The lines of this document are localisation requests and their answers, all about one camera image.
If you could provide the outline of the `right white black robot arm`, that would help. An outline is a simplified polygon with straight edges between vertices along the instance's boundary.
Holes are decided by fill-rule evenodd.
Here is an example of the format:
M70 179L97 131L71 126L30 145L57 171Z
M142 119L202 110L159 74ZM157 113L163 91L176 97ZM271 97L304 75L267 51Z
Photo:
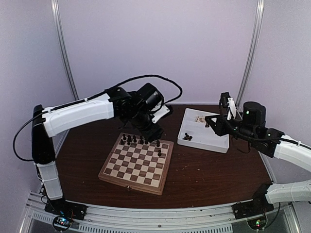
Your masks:
M227 108L227 115L207 116L206 123L216 135L231 135L248 143L263 155L287 161L307 171L311 169L311 148L296 141L284 132L265 126L266 108L258 102L248 101L243 105L242 119L233 117L230 103L220 102ZM311 200L310 180L286 183L263 184L253 195L249 210L260 214L268 204L281 202L299 202Z

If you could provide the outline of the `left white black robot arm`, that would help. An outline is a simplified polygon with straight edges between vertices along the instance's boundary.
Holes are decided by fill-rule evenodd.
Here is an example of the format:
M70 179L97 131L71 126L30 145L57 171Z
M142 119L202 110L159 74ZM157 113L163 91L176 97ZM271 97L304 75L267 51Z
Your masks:
M127 92L120 86L68 104L43 108L37 105L32 122L32 159L46 190L51 208L60 216L70 211L56 167L52 138L59 133L98 120L119 118L129 122L148 141L161 138L158 121L172 114L160 91L150 83Z

